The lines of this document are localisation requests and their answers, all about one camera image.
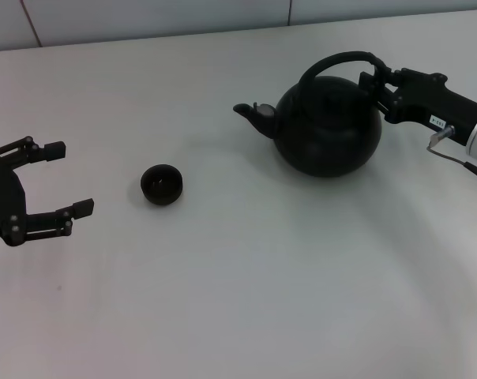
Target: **wall tile grout line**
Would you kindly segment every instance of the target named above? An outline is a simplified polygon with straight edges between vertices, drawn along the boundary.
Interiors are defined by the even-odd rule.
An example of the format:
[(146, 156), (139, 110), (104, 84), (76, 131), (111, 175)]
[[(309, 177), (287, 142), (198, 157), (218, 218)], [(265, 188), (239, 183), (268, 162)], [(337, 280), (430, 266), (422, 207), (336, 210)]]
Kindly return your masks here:
[(30, 24), (30, 28), (32, 28), (33, 35), (35, 36), (36, 42), (39, 45), (39, 47), (42, 47), (42, 43), (40, 42), (39, 35), (36, 34), (35, 26), (32, 23), (32, 18), (30, 17), (30, 14), (28, 13), (28, 10), (26, 9), (26, 5), (24, 4), (24, 0), (19, 0), (21, 3), (21, 6), (23, 7), (24, 10), (24, 15), (28, 19), (28, 23)]
[(289, 11), (287, 12), (287, 26), (291, 26), (291, 8), (293, 7), (293, 0), (289, 0)]

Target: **kettle spout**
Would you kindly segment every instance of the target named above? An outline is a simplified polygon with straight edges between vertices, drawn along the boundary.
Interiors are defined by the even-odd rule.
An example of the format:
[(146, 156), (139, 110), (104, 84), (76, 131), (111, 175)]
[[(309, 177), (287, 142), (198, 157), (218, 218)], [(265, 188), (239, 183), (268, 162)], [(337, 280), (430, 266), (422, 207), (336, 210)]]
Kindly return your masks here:
[(276, 108), (268, 104), (258, 106), (256, 103), (251, 107), (247, 104), (238, 104), (233, 110), (240, 114), (264, 136), (274, 139), (277, 136), (278, 116)]

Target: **wall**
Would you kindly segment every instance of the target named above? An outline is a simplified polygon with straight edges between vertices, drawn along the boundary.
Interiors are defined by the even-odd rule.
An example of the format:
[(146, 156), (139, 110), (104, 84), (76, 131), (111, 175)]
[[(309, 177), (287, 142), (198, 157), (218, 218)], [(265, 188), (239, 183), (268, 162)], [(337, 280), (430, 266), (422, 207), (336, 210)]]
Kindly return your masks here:
[(0, 0), (0, 50), (463, 9), (477, 0)]

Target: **black kettle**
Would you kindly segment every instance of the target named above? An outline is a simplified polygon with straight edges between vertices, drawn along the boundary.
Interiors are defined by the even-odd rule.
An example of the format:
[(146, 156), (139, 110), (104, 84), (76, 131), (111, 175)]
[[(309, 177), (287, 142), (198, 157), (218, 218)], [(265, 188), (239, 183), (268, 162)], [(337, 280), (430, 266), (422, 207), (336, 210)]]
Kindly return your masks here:
[(323, 59), (307, 70), (277, 107), (267, 104), (233, 109), (258, 132), (272, 138), (280, 154), (297, 170), (318, 177), (348, 174), (374, 154), (381, 119), (368, 92), (339, 77), (317, 77), (335, 64), (383, 63), (371, 53), (348, 52)]

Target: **robotic arm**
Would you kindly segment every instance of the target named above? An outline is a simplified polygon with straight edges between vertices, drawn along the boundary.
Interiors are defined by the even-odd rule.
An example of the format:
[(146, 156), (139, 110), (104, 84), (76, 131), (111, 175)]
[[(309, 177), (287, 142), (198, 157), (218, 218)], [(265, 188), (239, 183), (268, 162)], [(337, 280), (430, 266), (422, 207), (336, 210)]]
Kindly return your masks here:
[[(359, 87), (373, 96), (385, 120), (392, 124), (411, 121), (423, 124), (436, 133), (427, 150), (450, 159), (477, 175), (477, 166), (435, 152), (432, 148), (450, 138), (466, 147), (466, 153), (477, 160), (477, 103), (449, 91), (447, 76), (441, 73), (419, 73), (410, 69), (394, 73), (385, 66), (374, 75), (361, 73)], [(397, 87), (395, 92), (385, 87)]]
[(64, 158), (63, 142), (38, 146), (31, 137), (23, 138), (0, 148), (0, 237), (9, 246), (19, 246), (26, 241), (62, 237), (72, 234), (72, 219), (93, 213), (93, 199), (74, 203), (55, 212), (29, 215), (26, 213), (26, 196), (14, 169), (27, 163)]

